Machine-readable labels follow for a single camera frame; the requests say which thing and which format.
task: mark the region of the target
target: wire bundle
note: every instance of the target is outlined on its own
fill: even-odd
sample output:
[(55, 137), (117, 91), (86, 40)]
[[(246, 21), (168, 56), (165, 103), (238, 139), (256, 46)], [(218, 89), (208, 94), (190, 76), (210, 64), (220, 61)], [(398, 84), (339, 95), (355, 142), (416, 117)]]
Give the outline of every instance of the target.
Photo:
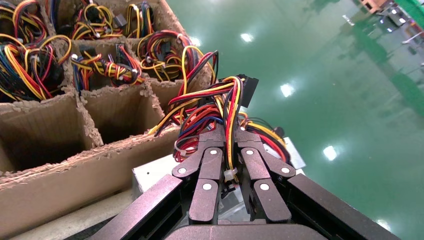
[(121, 14), (117, 16), (118, 18), (113, 18), (112, 11), (103, 5), (98, 5), (92, 0), (88, 2), (81, 0), (82, 5), (72, 17), (71, 24), (58, 26), (60, 2), (61, 0), (45, 0), (47, 15), (58, 33), (67, 33), (73, 40), (109, 39), (121, 36), (142, 38), (155, 32), (153, 11), (146, 1), (129, 4), (125, 21)]
[(84, 0), (82, 3), (83, 8), (77, 12), (74, 29), (70, 34), (73, 40), (109, 39), (123, 35), (122, 29), (113, 26), (112, 13), (107, 7)]
[(39, 43), (47, 37), (47, 27), (40, 14), (40, 5), (36, 0), (24, 0), (17, 6), (0, 1), (0, 19), (10, 22), (13, 32), (5, 32), (21, 43)]
[[(137, 23), (137, 27), (132, 29), (131, 24), (135, 21)], [(153, 11), (150, 5), (143, 1), (140, 4), (130, 4), (126, 10), (126, 29), (125, 35), (127, 38), (142, 38), (147, 35), (154, 33), (153, 30)]]
[[(176, 48), (172, 46), (172, 41), (183, 48), (193, 45), (190, 39), (181, 33), (161, 30), (145, 36), (137, 46), (137, 56), (141, 60), (141, 68), (156, 75), (160, 81), (180, 79), (183, 68), (187, 72), (191, 72), (199, 63), (198, 53), (194, 49), (188, 48), (187, 54), (183, 53), (180, 57)], [(217, 54), (212, 57), (214, 57), (214, 61), (218, 60)]]
[(109, 55), (109, 59), (102, 58), (102, 54), (96, 56), (90, 55), (87, 51), (83, 51), (84, 56), (72, 55), (73, 67), (73, 85), (76, 90), (91, 90), (90, 77), (94, 72), (110, 78), (112, 86), (119, 87), (121, 85), (134, 85), (142, 83), (144, 79), (141, 77), (142, 69), (140, 65), (125, 50), (123, 45), (117, 47), (116, 62)]
[[(16, 38), (0, 34), (11, 42), (0, 45), (0, 91), (9, 101), (46, 100), (52, 98), (63, 81), (63, 62), (71, 52), (71, 40), (55, 35), (39, 43), (23, 45)], [(68, 50), (60, 59), (50, 43), (55, 39), (67, 41)]]
[(160, 132), (170, 124), (180, 126), (178, 139), (174, 145), (174, 158), (182, 162), (191, 154), (196, 152), (201, 133), (212, 131), (217, 124), (223, 125), (225, 130), (225, 162), (226, 167), (232, 172), (233, 179), (237, 182), (234, 157), (235, 131), (239, 126), (245, 130), (258, 134), (262, 141), (273, 148), (286, 162), (290, 156), (285, 149), (285, 143), (265, 121), (258, 118), (249, 118), (246, 113), (240, 112), (243, 100), (243, 89), (245, 79), (230, 76), (217, 82), (213, 73), (211, 85), (200, 91), (187, 93), (188, 85), (196, 74), (206, 64), (213, 69), (218, 66), (209, 63), (213, 56), (218, 58), (218, 52), (209, 52), (203, 55), (195, 46), (186, 46), (183, 50), (182, 62), (189, 49), (196, 50), (201, 59), (195, 68), (186, 75), (185, 67), (182, 67), (183, 85), (177, 97), (173, 98), (165, 111), (166, 116), (158, 125), (149, 131), (149, 134), (159, 135)]

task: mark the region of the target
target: green epoxy floor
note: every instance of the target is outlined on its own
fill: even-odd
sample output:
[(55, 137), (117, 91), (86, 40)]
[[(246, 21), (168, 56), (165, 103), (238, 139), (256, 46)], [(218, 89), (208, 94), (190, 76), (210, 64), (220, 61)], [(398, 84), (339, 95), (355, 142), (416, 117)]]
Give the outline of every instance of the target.
[(203, 52), (219, 50), (219, 77), (260, 79), (247, 112), (285, 129), (308, 177), (401, 239), (422, 238), (424, 59), (402, 30), (352, 0), (168, 3)]

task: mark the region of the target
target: cable tie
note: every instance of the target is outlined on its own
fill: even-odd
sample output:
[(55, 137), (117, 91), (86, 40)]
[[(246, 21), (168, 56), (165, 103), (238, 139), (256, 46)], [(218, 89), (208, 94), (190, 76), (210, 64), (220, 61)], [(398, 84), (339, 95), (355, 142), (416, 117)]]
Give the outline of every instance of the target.
[(176, 42), (177, 42), (178, 44), (180, 44), (180, 43), (181, 43), (181, 39), (180, 39), (180, 37), (181, 37), (182, 35), (183, 35), (182, 33), (178, 33), (178, 35), (176, 36)]
[(179, 149), (177, 147), (177, 142), (178, 142), (178, 140), (175, 141), (175, 143), (173, 144), (173, 147), (175, 148), (175, 150), (177, 150), (178, 152), (181, 153), (181, 156), (185, 156), (187, 154), (187, 151), (186, 150), (183, 150), (183, 149)]
[(233, 180), (234, 176), (237, 174), (237, 172), (238, 172), (237, 167), (235, 167), (233, 170), (229, 169), (229, 170), (224, 171), (224, 177), (225, 177), (224, 182)]

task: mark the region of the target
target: black connector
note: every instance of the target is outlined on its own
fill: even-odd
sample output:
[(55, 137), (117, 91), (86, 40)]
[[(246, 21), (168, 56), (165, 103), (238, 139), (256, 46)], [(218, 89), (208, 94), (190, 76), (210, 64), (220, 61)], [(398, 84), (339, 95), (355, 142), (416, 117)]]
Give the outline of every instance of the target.
[(87, 52), (92, 57), (97, 56), (96, 48), (93, 46), (81, 45), (79, 46), (79, 52), (81, 53), (83, 58), (87, 57), (84, 52)]
[(118, 29), (122, 29), (128, 24), (127, 20), (122, 14), (119, 14), (118, 16), (114, 17), (113, 23), (115, 25), (115, 28)]
[(203, 106), (203, 105), (206, 105), (206, 104), (214, 104), (214, 103), (215, 103), (215, 101), (214, 101), (214, 99), (213, 99), (211, 96), (202, 97), (202, 98), (200, 98), (200, 99), (199, 99), (199, 101), (197, 102), (197, 107), (199, 108), (199, 107), (201, 107), (201, 106)]
[(95, 7), (89, 7), (87, 9), (87, 19), (94, 24), (102, 23), (102, 19), (100, 18), (100, 11)]
[(160, 45), (160, 52), (156, 54), (159, 61), (165, 62), (166, 55), (171, 53), (171, 42), (167, 41)]
[(244, 80), (244, 89), (243, 89), (243, 99), (241, 101), (241, 105), (245, 108), (249, 107), (249, 104), (251, 103), (253, 94), (255, 93), (256, 87), (258, 86), (259, 79), (252, 78), (249, 76), (246, 76), (244, 74), (239, 74), (237, 77)]
[(125, 47), (125, 45), (123, 43), (117, 43), (117, 44), (115, 44), (116, 62), (119, 63), (119, 64), (129, 64), (128, 62), (124, 61), (124, 58), (122, 56), (122, 52), (120, 50), (120, 46)]
[(276, 128), (274, 128), (274, 133), (277, 134), (280, 138), (284, 138), (284, 129), (280, 126), (277, 126)]

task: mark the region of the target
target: corrugated cardboard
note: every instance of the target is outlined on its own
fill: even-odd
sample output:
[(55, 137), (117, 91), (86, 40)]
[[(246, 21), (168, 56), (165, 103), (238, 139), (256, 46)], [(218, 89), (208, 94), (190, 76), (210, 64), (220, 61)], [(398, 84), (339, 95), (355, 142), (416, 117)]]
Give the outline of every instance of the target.
[(84, 91), (81, 98), (105, 144), (143, 134), (163, 117), (148, 84)]
[(22, 171), (61, 161), (99, 143), (85, 129), (72, 93), (43, 101), (0, 105), (0, 171)]
[[(38, 1), (42, 16), (48, 21), (45, 1)], [(79, 2), (61, 1), (59, 24), (69, 20)], [(115, 15), (125, 16), (128, 4), (140, 1), (96, 2)], [(185, 34), (165, 0), (148, 2), (157, 30)], [(49, 22), (47, 30), (50, 36), (56, 34)], [(115, 43), (121, 42), (136, 57), (132, 49), (138, 41), (79, 40), (73, 41), (73, 51), (78, 51), (82, 43), (96, 46), (103, 54), (113, 53)], [(65, 54), (64, 41), (56, 40), (52, 45), (58, 57)], [(161, 107), (177, 95), (181, 80), (159, 82), (147, 77), (138, 86), (101, 85), (100, 89), (83, 91), (79, 96), (73, 87), (69, 60), (63, 68), (64, 95), (42, 102), (0, 103), (0, 239), (129, 187), (132, 168), (172, 153), (178, 129), (168, 128), (158, 137), (143, 133), (164, 116)], [(204, 68), (189, 90), (200, 90), (209, 80), (210, 70)]]
[(128, 187), (131, 169), (170, 154), (178, 132), (134, 136), (0, 178), (0, 239)]

